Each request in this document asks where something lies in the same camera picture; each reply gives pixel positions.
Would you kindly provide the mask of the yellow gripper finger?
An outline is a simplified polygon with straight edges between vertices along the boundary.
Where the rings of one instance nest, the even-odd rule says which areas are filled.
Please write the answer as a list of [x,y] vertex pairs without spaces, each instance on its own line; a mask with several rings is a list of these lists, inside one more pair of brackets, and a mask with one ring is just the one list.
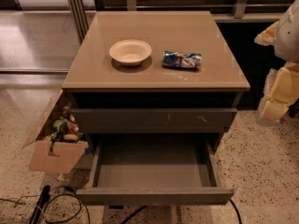
[[299,99],[299,63],[286,62],[266,77],[260,102],[262,119],[279,121]]
[[277,32],[278,22],[272,23],[269,27],[259,33],[254,42],[262,46],[273,46],[275,44],[275,37]]

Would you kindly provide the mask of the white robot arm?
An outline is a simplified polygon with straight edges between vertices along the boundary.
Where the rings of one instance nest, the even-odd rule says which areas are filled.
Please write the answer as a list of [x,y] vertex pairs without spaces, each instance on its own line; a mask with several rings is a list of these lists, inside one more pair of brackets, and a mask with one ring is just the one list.
[[254,42],[273,46],[275,55],[286,62],[278,70],[270,70],[258,107],[260,121],[277,123],[299,99],[299,0],[291,4],[279,21],[258,34]]

